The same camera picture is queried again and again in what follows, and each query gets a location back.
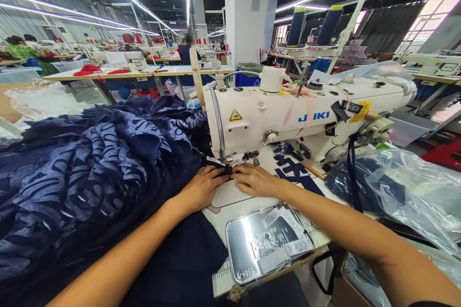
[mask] hand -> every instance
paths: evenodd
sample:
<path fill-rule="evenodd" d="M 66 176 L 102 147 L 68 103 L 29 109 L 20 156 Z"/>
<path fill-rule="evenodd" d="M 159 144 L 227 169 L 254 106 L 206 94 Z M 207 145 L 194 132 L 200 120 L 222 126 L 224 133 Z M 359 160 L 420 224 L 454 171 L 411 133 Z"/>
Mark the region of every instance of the hand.
<path fill-rule="evenodd" d="M 212 165 L 200 168 L 186 187 L 175 197 L 186 216 L 200 211 L 211 203 L 216 187 L 229 179 L 229 175 L 217 177 L 222 172 L 224 168 L 217 169 Z"/>
<path fill-rule="evenodd" d="M 274 197 L 280 199 L 281 193 L 286 188 L 284 187 L 285 180 L 276 178 L 260 166 L 255 167 L 249 163 L 236 165 L 232 169 L 230 177 L 239 182 L 236 186 L 242 192 L 254 197 Z"/>

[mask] green shirt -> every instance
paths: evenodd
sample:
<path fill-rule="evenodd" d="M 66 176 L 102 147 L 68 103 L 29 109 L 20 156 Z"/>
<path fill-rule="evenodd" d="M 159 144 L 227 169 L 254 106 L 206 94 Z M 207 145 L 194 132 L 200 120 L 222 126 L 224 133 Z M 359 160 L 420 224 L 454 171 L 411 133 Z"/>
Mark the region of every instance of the green shirt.
<path fill-rule="evenodd" d="M 41 52 L 29 46 L 9 45 L 6 49 L 16 59 L 31 59 L 31 58 L 38 58 L 38 57 L 43 56 Z"/>

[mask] yellow sticker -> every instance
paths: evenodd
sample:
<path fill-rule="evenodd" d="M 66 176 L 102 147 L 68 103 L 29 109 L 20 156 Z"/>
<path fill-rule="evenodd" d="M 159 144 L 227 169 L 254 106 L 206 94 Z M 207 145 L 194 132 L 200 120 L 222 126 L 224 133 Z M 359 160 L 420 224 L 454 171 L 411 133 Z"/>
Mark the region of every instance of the yellow sticker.
<path fill-rule="evenodd" d="M 237 120 L 243 120 L 243 118 L 240 116 L 237 110 L 234 109 L 232 111 L 232 115 L 230 116 L 229 121 L 237 121 Z"/>
<path fill-rule="evenodd" d="M 349 121 L 349 123 L 362 121 L 362 119 L 365 117 L 366 113 L 368 113 L 370 111 L 372 103 L 373 103 L 372 100 L 358 101 L 357 104 L 360 104 L 361 106 L 364 106 L 364 107 L 362 108 L 360 113 L 355 114 L 352 117 L 352 119 Z"/>

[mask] dark blue garment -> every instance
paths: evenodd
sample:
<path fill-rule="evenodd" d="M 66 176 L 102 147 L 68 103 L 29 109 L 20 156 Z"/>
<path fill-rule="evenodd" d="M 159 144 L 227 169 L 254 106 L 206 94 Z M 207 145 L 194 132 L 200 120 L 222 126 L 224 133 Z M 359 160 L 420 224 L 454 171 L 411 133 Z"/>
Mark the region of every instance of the dark blue garment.
<path fill-rule="evenodd" d="M 381 197 L 374 192 L 373 188 L 384 191 L 399 205 L 403 206 L 406 204 L 405 186 L 394 181 L 387 175 L 382 175 L 380 179 L 373 183 L 366 181 L 367 177 L 373 172 L 382 168 L 374 159 L 357 157 L 354 166 L 356 170 L 358 197 L 364 211 L 382 216 L 386 215 Z M 353 205 L 351 177 L 345 159 L 339 161 L 328 172 L 325 184 L 333 194 Z"/>
<path fill-rule="evenodd" d="M 45 305 L 181 191 L 201 166 L 194 147 L 209 146 L 205 113 L 171 96 L 31 124 L 22 141 L 0 149 L 2 306 Z M 156 306 L 212 303 L 211 274 L 226 257 L 211 224 L 193 214 L 134 283 L 135 297 L 148 305 L 155 296 Z M 188 280 L 203 284 L 190 291 Z M 142 306 L 130 297 L 127 306 Z"/>

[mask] window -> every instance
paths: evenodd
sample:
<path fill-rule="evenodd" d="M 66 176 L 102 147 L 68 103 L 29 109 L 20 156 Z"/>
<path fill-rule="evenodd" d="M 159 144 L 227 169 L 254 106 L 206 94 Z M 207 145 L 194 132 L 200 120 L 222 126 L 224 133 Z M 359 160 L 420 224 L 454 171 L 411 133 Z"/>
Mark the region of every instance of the window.
<path fill-rule="evenodd" d="M 357 17 L 357 20 L 355 21 L 355 26 L 354 26 L 354 35 L 357 33 L 357 30 L 360 27 L 360 23 L 365 17 L 366 10 L 360 11 L 359 16 Z"/>
<path fill-rule="evenodd" d="M 458 2 L 459 0 L 428 0 L 396 53 L 418 51 Z"/>
<path fill-rule="evenodd" d="M 280 25 L 277 27 L 277 33 L 275 35 L 275 43 L 285 43 L 285 36 L 287 35 L 288 24 Z"/>

